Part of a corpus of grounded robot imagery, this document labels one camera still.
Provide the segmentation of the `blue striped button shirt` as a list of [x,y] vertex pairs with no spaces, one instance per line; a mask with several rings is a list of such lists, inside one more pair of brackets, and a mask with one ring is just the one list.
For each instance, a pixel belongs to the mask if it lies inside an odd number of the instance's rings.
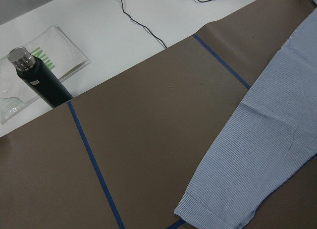
[[248,92],[198,165],[175,214],[241,229],[317,153],[317,0],[257,0],[198,42]]

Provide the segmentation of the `black steel-capped water bottle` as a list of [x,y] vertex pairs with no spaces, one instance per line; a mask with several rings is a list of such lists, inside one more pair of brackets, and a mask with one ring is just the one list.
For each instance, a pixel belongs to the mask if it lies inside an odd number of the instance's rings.
[[7,59],[15,67],[18,77],[50,107],[56,108],[72,99],[69,91],[44,62],[30,54],[26,48],[13,49]]

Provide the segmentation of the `brown paper table cover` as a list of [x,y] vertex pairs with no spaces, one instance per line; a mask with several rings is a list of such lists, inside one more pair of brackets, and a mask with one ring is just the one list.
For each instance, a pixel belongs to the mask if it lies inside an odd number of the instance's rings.
[[188,229],[208,147],[313,0],[257,0],[0,139],[3,229]]

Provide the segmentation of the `clear bag with green print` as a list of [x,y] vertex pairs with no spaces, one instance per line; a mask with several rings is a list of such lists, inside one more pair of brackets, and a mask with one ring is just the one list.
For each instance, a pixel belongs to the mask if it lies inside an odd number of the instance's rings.
[[4,124],[37,99],[51,108],[73,96],[63,81],[90,64],[56,25],[0,59],[0,122]]

